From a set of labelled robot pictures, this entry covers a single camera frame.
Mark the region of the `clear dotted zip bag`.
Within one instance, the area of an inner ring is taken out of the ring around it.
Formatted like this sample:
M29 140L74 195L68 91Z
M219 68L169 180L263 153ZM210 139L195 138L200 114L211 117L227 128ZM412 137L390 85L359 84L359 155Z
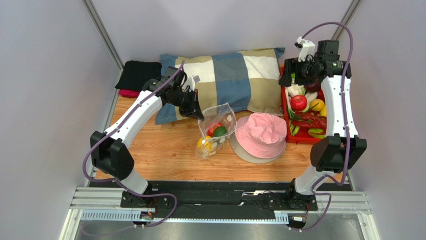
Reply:
M218 153L237 129L237 118L229 103L207 108L198 121L201 138L195 148L198 158L206 160Z

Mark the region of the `green avocado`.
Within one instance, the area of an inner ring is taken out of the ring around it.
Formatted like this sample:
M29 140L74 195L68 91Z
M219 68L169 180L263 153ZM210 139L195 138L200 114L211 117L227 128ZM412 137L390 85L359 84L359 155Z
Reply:
M213 134L213 138L225 136L228 133L228 129L225 126L218 127Z

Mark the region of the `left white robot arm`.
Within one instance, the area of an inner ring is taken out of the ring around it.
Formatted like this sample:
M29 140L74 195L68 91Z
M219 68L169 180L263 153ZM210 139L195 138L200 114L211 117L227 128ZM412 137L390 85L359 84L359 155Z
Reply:
M167 104L177 107L183 117L203 121L196 89L200 81L197 75L188 77L183 66L169 67L164 76L148 80L139 97L116 123L104 132L91 135L91 149L85 160L91 160L96 169L112 176L114 182L132 195L145 198L149 182L135 170L129 149L148 120Z

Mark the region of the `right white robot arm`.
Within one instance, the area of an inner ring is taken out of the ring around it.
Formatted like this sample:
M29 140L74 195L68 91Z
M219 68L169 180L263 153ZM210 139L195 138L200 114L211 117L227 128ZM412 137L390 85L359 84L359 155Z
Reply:
M367 149L367 141L356 129L351 104L352 69L349 60L341 60L340 43L323 40L318 44L302 37L296 41L297 58L287 59L281 70L283 112L289 131L297 127L318 129L322 139L310 152L310 166L292 180L285 201L294 206L312 203L316 190L336 174L345 176ZM319 84L324 94L326 117L313 113L307 105L303 110L292 109L290 90L295 86Z

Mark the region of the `yellow apple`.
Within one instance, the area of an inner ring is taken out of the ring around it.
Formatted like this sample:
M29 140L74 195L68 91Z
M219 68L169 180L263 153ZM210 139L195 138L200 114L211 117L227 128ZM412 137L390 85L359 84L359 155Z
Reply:
M196 154L201 159L208 159L211 156L216 154L216 151L213 148L212 143L209 141L211 136L206 136L205 138L200 138L196 146Z

